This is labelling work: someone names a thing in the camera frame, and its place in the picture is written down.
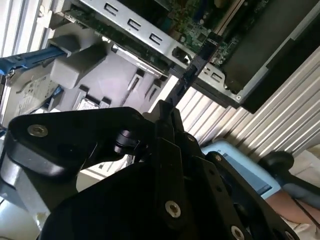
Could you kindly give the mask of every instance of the blue handle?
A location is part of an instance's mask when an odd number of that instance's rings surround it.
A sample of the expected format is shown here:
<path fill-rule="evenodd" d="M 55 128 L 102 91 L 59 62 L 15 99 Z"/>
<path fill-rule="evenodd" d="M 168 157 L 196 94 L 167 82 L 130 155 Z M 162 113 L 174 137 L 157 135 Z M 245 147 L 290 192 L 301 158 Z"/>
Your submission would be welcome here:
<path fill-rule="evenodd" d="M 64 54 L 67 55 L 60 48 L 50 46 L 38 51 L 2 57 L 0 58 L 0 74 L 7 75 L 10 71 L 19 68 L 31 69 L 42 63 L 44 60 L 56 58 Z"/>

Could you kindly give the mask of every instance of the motherboard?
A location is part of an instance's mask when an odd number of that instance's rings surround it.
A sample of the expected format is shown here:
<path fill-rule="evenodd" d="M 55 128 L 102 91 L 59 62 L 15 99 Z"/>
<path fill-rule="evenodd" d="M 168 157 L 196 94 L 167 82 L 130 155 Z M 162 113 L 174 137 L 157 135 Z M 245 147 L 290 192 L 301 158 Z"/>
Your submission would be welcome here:
<path fill-rule="evenodd" d="M 172 0 L 161 30 L 197 53 L 225 16 L 232 0 Z"/>
<path fill-rule="evenodd" d="M 225 16 L 236 0 L 172 0 L 171 12 L 164 21 L 162 30 L 172 38 L 197 53 L 210 32 Z M 246 33 L 253 27 L 264 9 L 272 0 L 246 0 L 237 13 L 241 15 L 229 25 L 231 31 L 224 35 L 224 41 L 212 57 L 211 63 L 221 67 L 236 50 Z"/>

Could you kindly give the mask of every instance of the black mount arm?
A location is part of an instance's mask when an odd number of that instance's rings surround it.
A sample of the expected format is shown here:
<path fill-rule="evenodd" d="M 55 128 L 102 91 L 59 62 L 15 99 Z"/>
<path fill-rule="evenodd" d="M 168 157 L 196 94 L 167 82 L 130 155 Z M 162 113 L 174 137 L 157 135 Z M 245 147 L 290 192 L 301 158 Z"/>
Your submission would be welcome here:
<path fill-rule="evenodd" d="M 222 155 L 203 155 L 176 108 L 160 101 L 149 118 L 123 107 L 9 124 L 2 184 L 38 223 L 40 240 L 298 239 Z M 76 192 L 84 166 L 124 154 L 133 164 Z"/>

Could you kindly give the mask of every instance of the light blue object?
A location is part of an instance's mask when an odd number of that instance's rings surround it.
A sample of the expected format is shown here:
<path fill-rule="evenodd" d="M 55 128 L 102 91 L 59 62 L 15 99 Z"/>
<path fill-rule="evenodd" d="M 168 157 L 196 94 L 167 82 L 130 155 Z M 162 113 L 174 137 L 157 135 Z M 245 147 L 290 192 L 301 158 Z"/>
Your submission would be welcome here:
<path fill-rule="evenodd" d="M 267 199 L 281 189 L 266 170 L 225 140 L 218 140 L 201 150 L 204 154 L 215 151 L 223 155 L 263 199 Z"/>
<path fill-rule="evenodd" d="M 56 46 L 50 46 L 38 51 L 2 57 L 0 58 L 0 74 L 7 75 L 12 70 L 20 68 L 31 69 L 35 66 L 38 66 L 45 60 L 56 58 L 63 54 L 67 56 L 67 54 L 60 48 Z"/>

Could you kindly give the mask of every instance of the metal panel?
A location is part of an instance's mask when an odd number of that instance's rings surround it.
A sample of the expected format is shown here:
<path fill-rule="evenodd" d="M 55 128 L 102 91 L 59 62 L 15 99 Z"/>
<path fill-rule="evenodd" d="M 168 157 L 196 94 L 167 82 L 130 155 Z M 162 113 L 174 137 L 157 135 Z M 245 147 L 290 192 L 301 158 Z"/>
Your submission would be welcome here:
<path fill-rule="evenodd" d="M 2 0 L 0 57 L 36 51 L 43 47 L 42 43 L 47 42 L 48 34 L 44 34 L 44 23 L 39 20 L 51 11 L 61 11 L 63 3 L 64 0 Z"/>
<path fill-rule="evenodd" d="M 201 144 L 226 138 L 253 159 L 272 150 L 296 156 L 320 143 L 320 47 L 255 114 L 223 108 L 193 88 L 177 107 Z"/>
<path fill-rule="evenodd" d="M 107 2 L 105 0 L 80 1 L 88 5 L 90 8 L 94 9 L 96 12 L 98 12 L 114 24 L 124 29 L 127 33 L 133 35 L 135 38 L 138 38 L 145 44 L 149 45 L 151 48 L 155 49 L 171 61 L 175 62 L 176 64 L 184 68 L 187 68 L 187 65 L 180 62 L 172 55 L 173 50 L 176 47 L 179 47 L 190 56 L 193 57 L 195 55 L 194 52 L 192 52 L 191 50 L 189 50 L 188 48 L 186 48 L 185 46 L 168 36 L 166 33 L 149 23 L 147 20 L 145 20 L 144 18 L 142 18 L 141 16 L 139 16 L 138 14 L 136 14 L 135 12 L 133 12 L 117 0 L 108 0 Z M 235 6 L 233 6 L 234 8 L 228 11 L 228 17 L 224 19 L 225 23 L 228 23 L 231 20 L 230 16 L 232 16 L 235 13 L 235 10 L 239 8 L 241 3 L 243 3 L 242 0 L 237 0 L 234 2 Z M 129 24 L 130 21 L 135 21 L 136 23 L 139 23 L 139 29 L 137 30 L 133 28 Z M 222 82 L 214 81 L 211 77 L 212 73 L 205 73 L 205 70 L 208 69 L 214 69 L 214 72 L 218 73 L 219 76 L 223 76 L 223 78 L 225 77 L 222 71 L 212 66 L 212 64 L 208 63 L 205 69 L 200 73 L 199 78 L 207 84 L 209 84 L 210 86 L 212 86 L 213 88 L 217 89 L 222 94 L 239 103 L 241 99 L 237 98 L 237 95 L 233 94 L 229 90 L 226 90 Z"/>

